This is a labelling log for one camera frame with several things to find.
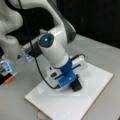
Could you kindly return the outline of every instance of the small object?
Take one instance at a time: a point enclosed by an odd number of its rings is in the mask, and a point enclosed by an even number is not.
[[[12,76],[12,74],[10,74],[10,73],[8,73],[7,75],[2,75],[2,74],[0,74],[0,85],[2,85],[3,83],[5,83],[5,81],[6,81],[6,83],[9,81],[12,81],[13,80],[13,76]]]
[[[52,78],[54,78],[54,77],[56,77],[56,76],[57,76],[57,73],[56,73],[56,72],[54,72],[54,73],[51,75]]]
[[[74,92],[77,92],[77,91],[79,91],[79,90],[82,89],[82,85],[80,84],[78,78],[76,78],[76,80],[73,81],[73,82],[70,84],[70,86],[71,86],[71,88],[72,88],[72,90],[73,90]]]
[[[5,83],[6,83],[6,84],[9,84],[9,83],[11,83],[14,79],[15,79],[15,76],[12,76],[12,75],[11,75],[8,79],[5,80]]]
[[[50,70],[52,70],[52,68],[50,67]]]

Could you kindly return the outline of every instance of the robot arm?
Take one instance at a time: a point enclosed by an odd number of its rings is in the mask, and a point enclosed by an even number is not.
[[[42,7],[50,12],[57,25],[39,37],[39,46],[52,67],[61,73],[60,77],[57,77],[59,78],[57,84],[61,87],[71,85],[74,91],[81,89],[76,73],[73,71],[80,64],[73,65],[74,62],[70,59],[63,47],[75,39],[76,32],[72,25],[61,15],[51,0],[9,1],[17,8],[21,6],[23,9]]]
[[[12,61],[15,66],[21,66],[25,62],[25,58],[18,40],[6,34],[18,29],[22,24],[21,15],[11,10],[6,5],[5,0],[0,0],[0,47],[4,51],[5,60]]]
[[[18,0],[9,0],[12,5],[20,8]],[[51,0],[20,0],[22,7],[24,9],[42,7],[46,9],[57,25],[52,28],[48,33],[52,33],[55,39],[62,45],[66,45],[72,42],[76,36],[75,29],[72,25],[62,16],[57,7],[53,4]]]

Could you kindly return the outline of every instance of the cable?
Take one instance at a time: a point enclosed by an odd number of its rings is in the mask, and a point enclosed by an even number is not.
[[[18,0],[18,2],[19,2],[19,5],[20,5],[21,10],[24,12],[24,9],[23,9],[22,4],[21,4],[21,0]],[[32,49],[32,51],[33,51],[33,56],[35,56],[34,47],[33,47],[33,44],[32,44],[32,42],[31,42],[31,39],[30,39],[29,29],[28,29],[28,25],[27,25],[27,22],[26,22],[26,19],[25,19],[25,16],[24,16],[24,15],[23,15],[23,20],[24,20],[26,32],[27,32],[27,34],[28,34],[30,46],[31,46],[31,49]],[[37,69],[38,69],[38,71],[39,71],[39,74],[40,74],[40,76],[42,77],[42,79],[44,80],[44,82],[45,82],[50,88],[52,88],[52,89],[58,89],[58,88],[60,88],[60,85],[57,85],[56,87],[52,87],[52,86],[45,80],[45,78],[44,78],[44,76],[42,75],[42,72],[41,72],[41,70],[40,70],[40,67],[39,67],[37,58],[36,58],[36,57],[34,57],[34,58],[35,58],[35,63],[36,63]]]

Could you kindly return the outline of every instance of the table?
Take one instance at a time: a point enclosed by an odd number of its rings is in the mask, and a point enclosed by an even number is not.
[[[94,40],[76,36],[76,40],[65,47],[70,55],[85,54],[86,61],[103,68],[115,76],[102,92],[83,120],[115,120],[120,116],[120,50]],[[48,61],[39,57],[44,76]],[[35,62],[23,66],[10,85],[0,87],[0,120],[38,120],[38,110],[24,96],[41,82]]]

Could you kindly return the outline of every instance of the blue object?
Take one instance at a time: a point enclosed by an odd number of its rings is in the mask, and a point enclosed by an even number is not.
[[[72,69],[72,61],[69,59],[68,62],[61,68],[60,71],[65,75],[66,73],[70,72]]]
[[[80,66],[81,66],[81,65],[79,64],[79,65],[71,68],[71,71],[73,71],[74,69],[76,69],[76,68],[78,68],[78,67],[80,67]],[[64,76],[64,74],[60,74],[59,76],[55,77],[55,80],[59,79],[59,78],[62,77],[62,76]]]
[[[68,72],[62,79],[59,80],[59,84],[61,87],[69,85],[76,79],[76,75],[73,71]]]
[[[58,80],[61,87],[69,85],[76,79],[76,75],[72,71],[72,66],[73,66],[72,61],[71,59],[69,59],[68,62],[64,66],[59,68],[63,74],[63,77],[60,80]]]

